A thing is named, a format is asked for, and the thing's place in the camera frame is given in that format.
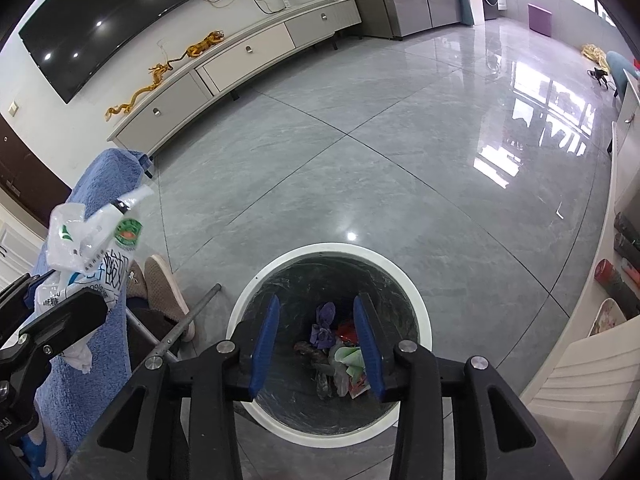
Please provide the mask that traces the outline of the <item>left gloved hand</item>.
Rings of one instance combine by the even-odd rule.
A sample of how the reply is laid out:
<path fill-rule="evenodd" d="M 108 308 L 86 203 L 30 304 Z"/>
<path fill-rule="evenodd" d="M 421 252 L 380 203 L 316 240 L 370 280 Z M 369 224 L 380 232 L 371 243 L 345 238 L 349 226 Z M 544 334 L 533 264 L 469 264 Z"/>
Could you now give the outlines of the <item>left gloved hand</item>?
<path fill-rule="evenodd" d="M 30 478 L 56 480 L 67 464 L 66 449 L 59 437 L 41 420 L 32 431 L 20 439 L 22 457 L 26 460 Z"/>

